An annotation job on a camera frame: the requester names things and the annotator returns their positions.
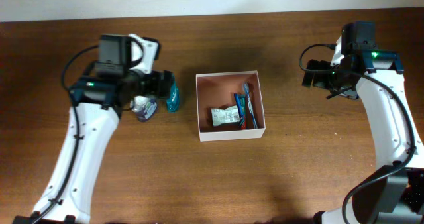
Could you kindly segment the pink cardboard box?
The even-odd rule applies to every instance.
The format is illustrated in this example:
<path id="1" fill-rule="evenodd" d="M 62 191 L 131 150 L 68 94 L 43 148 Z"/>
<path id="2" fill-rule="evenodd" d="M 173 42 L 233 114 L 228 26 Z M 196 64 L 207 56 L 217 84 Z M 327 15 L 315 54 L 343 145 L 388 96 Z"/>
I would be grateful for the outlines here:
<path id="1" fill-rule="evenodd" d="M 198 74 L 195 81 L 201 142 L 262 137 L 266 122 L 257 71 Z M 252 112 L 246 110 L 246 128 L 241 128 L 237 122 L 213 125 L 212 110 L 225 110 L 235 106 L 236 94 L 251 100 Z"/>

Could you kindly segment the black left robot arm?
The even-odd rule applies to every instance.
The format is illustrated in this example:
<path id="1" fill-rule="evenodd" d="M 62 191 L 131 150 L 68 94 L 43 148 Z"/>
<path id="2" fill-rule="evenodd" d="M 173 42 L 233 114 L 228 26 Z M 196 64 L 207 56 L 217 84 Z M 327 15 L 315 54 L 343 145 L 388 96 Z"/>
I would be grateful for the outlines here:
<path id="1" fill-rule="evenodd" d="M 136 97 L 167 100 L 173 73 L 154 71 L 160 43 L 135 34 L 103 34 L 98 59 L 72 85 L 66 137 L 50 181 L 28 217 L 13 223 L 89 223 L 91 199 L 107 145 Z"/>

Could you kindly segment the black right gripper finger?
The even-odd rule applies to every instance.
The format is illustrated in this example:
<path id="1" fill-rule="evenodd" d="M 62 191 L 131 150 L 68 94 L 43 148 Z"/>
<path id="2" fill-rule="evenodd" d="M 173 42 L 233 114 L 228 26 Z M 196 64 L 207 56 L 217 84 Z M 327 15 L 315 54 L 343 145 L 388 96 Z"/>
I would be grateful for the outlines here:
<path id="1" fill-rule="evenodd" d="M 316 61 L 316 70 L 330 70 L 331 64 L 328 61 Z M 313 86 L 318 88 L 330 88 L 330 74 L 327 73 L 316 73 L 313 78 Z"/>
<path id="2" fill-rule="evenodd" d="M 306 68 L 309 70 L 317 70 L 319 67 L 319 61 L 318 60 L 310 60 L 307 63 Z M 303 87 L 311 87 L 311 84 L 313 82 L 314 73 L 313 72 L 305 72 L 303 76 L 302 86 Z"/>

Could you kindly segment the blue razor handle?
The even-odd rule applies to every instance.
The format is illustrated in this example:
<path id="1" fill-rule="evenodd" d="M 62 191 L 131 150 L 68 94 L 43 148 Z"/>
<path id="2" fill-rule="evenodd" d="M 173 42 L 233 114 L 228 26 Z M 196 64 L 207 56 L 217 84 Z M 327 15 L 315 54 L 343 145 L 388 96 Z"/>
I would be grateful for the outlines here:
<path id="1" fill-rule="evenodd" d="M 234 94 L 235 97 L 235 101 L 236 101 L 236 105 L 237 105 L 237 109 L 238 109 L 238 113 L 239 113 L 239 117 L 240 117 L 240 121 L 239 121 L 239 127 L 240 129 L 244 129 L 244 113 L 242 112 L 242 107 L 240 104 L 240 99 L 239 99 L 239 95 L 237 93 Z"/>

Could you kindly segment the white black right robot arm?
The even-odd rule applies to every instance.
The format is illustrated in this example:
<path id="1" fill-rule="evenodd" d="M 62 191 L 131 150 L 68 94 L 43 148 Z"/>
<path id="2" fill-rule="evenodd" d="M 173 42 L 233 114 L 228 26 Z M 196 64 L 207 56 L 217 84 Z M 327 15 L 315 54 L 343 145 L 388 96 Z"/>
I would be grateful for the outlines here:
<path id="1" fill-rule="evenodd" d="M 334 52 L 331 61 L 300 65 L 304 87 L 363 103 L 376 155 L 375 172 L 347 193 L 340 208 L 316 213 L 314 223 L 423 222 L 423 140 L 405 96 L 399 54 L 379 49 L 375 32 L 373 22 L 348 23 L 326 45 Z"/>

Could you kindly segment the green white soap packet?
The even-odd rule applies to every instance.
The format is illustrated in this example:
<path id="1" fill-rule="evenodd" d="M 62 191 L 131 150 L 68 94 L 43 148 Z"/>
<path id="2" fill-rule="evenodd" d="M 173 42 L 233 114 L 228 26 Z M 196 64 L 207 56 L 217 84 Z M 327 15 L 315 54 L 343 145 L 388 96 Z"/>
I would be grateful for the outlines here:
<path id="1" fill-rule="evenodd" d="M 211 115 L 214 127 L 240 121 L 239 110 L 236 105 L 226 109 L 212 108 Z"/>

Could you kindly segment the clear hand soap pump bottle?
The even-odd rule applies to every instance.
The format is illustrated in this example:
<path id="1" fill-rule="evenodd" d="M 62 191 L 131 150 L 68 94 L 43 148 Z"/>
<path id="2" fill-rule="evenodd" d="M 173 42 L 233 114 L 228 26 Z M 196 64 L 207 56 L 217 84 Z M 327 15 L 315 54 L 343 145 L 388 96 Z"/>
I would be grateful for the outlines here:
<path id="1" fill-rule="evenodd" d="M 158 104 L 155 99 L 136 96 L 130 103 L 131 111 L 140 122 L 149 121 L 157 110 Z"/>

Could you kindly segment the blue white capped toothbrush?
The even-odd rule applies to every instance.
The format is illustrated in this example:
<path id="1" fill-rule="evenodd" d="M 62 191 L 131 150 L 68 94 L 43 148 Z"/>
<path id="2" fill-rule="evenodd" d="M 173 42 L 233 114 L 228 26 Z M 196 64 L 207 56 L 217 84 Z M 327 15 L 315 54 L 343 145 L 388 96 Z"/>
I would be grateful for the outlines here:
<path id="1" fill-rule="evenodd" d="M 256 117 L 254 115 L 254 109 L 253 109 L 253 105 L 252 105 L 252 101 L 251 101 L 251 97 L 250 97 L 249 85 L 247 83 L 243 83 L 242 88 L 243 88 L 245 96 L 247 98 L 247 106 L 248 106 L 248 110 L 249 110 L 251 117 L 252 117 L 252 124 L 253 124 L 254 128 L 257 129 L 258 124 L 256 122 Z"/>

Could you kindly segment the teal mouthwash bottle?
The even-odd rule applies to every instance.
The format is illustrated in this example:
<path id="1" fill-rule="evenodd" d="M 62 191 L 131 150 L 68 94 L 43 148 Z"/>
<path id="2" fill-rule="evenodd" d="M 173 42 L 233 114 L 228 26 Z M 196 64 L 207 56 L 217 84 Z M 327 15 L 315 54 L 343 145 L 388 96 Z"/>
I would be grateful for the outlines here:
<path id="1" fill-rule="evenodd" d="M 175 113 L 180 106 L 180 91 L 177 87 L 176 80 L 174 80 L 170 88 L 170 96 L 166 100 L 166 107 L 168 112 Z"/>

